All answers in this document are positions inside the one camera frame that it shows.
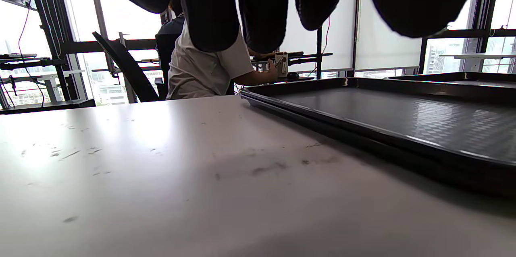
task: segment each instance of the roller blind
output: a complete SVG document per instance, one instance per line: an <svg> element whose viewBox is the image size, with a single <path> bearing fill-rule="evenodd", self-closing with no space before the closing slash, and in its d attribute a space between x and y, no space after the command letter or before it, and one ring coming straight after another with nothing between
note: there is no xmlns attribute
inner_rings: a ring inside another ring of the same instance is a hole
<svg viewBox="0 0 516 257"><path fill-rule="evenodd" d="M326 44L328 20L322 26L322 48ZM352 49L354 35L354 0L340 0L337 8L330 16L330 30L326 53L333 56L323 57L323 70L341 70L352 67ZM289 0L289 15L287 16L287 31L280 51L315 54L317 52L317 31L307 31L301 24L295 1ZM315 63L295 64L289 67L289 72L312 71Z"/></svg>
<svg viewBox="0 0 516 257"><path fill-rule="evenodd" d="M372 0L361 0L355 70L419 66L421 41L392 31L376 11Z"/></svg>

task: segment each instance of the dark hair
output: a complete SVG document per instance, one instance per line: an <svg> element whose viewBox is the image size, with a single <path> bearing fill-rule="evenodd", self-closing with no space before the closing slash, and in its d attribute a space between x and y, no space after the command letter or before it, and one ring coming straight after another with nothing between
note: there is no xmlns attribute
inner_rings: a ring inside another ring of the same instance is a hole
<svg viewBox="0 0 516 257"><path fill-rule="evenodd" d="M181 5L181 0L170 0L168 6L170 7L170 9L172 9L176 17L183 13L183 6Z"/></svg>

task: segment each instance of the white shirt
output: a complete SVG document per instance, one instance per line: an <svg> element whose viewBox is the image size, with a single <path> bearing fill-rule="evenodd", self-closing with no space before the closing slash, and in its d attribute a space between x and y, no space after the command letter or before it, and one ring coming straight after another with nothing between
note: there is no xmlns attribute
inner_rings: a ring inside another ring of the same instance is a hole
<svg viewBox="0 0 516 257"><path fill-rule="evenodd" d="M240 31L235 43L227 50L206 53L192 44L188 24L185 22L172 53L166 99L224 95L231 79L253 70L249 51Z"/></svg>

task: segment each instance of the white desk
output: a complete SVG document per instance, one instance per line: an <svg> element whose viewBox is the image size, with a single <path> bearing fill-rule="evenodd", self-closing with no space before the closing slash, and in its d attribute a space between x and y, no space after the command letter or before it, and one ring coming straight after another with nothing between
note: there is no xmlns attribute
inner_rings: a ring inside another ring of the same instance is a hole
<svg viewBox="0 0 516 257"><path fill-rule="evenodd" d="M237 96L17 114L0 129L9 131L0 135L6 257L516 252L514 205L394 167Z"/></svg>
<svg viewBox="0 0 516 257"><path fill-rule="evenodd" d="M446 54L440 57L453 57L454 59L471 59L474 61L471 71L481 72L481 61L483 60L501 60L505 58L516 58L516 53L466 53L466 54Z"/></svg>
<svg viewBox="0 0 516 257"><path fill-rule="evenodd" d="M63 74L65 75L65 77L68 77L71 74L77 74L77 73L82 73L82 72L84 72L84 70L72 70L72 71L63 71ZM56 103L58 101L63 101L63 99L61 99L61 95L59 94L59 90L57 88L57 83L56 83L57 78L58 78L57 74L54 72L32 75L32 77L28 77L28 76L27 77L13 77L15 83L19 83L21 81L34 82L34 79L35 79L39 84L45 86L45 88L48 92L48 96L50 97L50 101L52 103ZM3 81L4 85L11 84L11 78L9 78L9 77L2 77L2 81Z"/></svg>

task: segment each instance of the cable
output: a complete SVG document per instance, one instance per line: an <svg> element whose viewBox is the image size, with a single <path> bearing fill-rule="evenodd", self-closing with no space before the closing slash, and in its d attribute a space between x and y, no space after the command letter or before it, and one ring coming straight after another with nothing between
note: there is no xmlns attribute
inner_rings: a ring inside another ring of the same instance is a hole
<svg viewBox="0 0 516 257"><path fill-rule="evenodd" d="M328 29L326 30L326 44L324 44L324 49L322 50L323 54L326 51L326 47L328 46L328 32L330 31L330 17L328 17Z"/></svg>
<svg viewBox="0 0 516 257"><path fill-rule="evenodd" d="M0 76L0 83L2 83L2 86L0 86L0 89L2 90L1 92L3 93L4 92L4 89L5 88L5 85L4 85L4 79L2 79L2 77ZM11 95L9 95L9 91L7 90L7 88L5 88L5 93L7 94L7 97L9 97L9 100L11 100L11 104L12 104L12 107L15 108L15 102L11 99Z"/></svg>
<svg viewBox="0 0 516 257"><path fill-rule="evenodd" d="M27 25L27 21L29 19L29 13L31 11L31 1L32 0L29 0L28 4L27 4L27 16L25 17L25 23L23 24L23 29L22 29L22 33L20 34L20 38L18 39L18 49L20 50L20 57L22 59L22 62L25 64L25 58L23 57L23 53L22 53L22 48L20 46L20 42L22 41L22 36L23 36L23 32L25 31L25 26ZM27 72L27 74L29 75L29 77L33 80L34 84L37 86L37 88L39 89L39 92L41 93L41 97L42 97L42 100L41 100L41 108L43 108L43 105L45 104L45 94L43 94L43 91L41 90L41 87L39 86L39 83L37 82L36 79L34 79L32 76L31 76L31 73L29 73L29 70L28 68L25 68L25 71Z"/></svg>
<svg viewBox="0 0 516 257"><path fill-rule="evenodd" d="M317 68L317 65L315 65L315 68L310 72L310 74L308 74L308 78L312 75L312 73L315 71L316 68Z"/></svg>

